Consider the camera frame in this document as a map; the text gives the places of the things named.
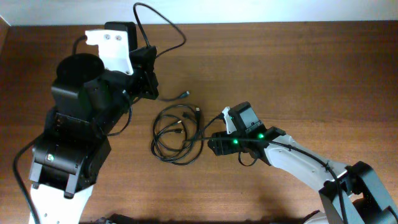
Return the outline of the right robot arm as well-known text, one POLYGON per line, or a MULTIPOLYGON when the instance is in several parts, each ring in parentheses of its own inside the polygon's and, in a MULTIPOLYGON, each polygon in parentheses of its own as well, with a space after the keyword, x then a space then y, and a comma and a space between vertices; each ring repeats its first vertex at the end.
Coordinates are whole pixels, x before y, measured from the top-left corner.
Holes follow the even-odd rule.
POLYGON ((310 216, 307 223, 397 223, 397 205, 365 162, 349 166, 325 159, 277 127, 251 134, 214 133, 208 147, 217 156, 248 152, 318 192, 323 211, 310 216))

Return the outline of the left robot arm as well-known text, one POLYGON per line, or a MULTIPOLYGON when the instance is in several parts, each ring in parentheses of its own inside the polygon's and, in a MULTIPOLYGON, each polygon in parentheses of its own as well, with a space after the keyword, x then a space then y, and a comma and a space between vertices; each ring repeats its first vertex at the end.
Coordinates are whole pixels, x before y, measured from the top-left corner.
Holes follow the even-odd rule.
POLYGON ((157 50, 128 53, 132 72, 107 68, 93 54, 74 53, 57 67, 55 105, 31 145, 29 206, 35 223, 78 223, 111 152, 115 125, 141 99, 158 97, 157 50))

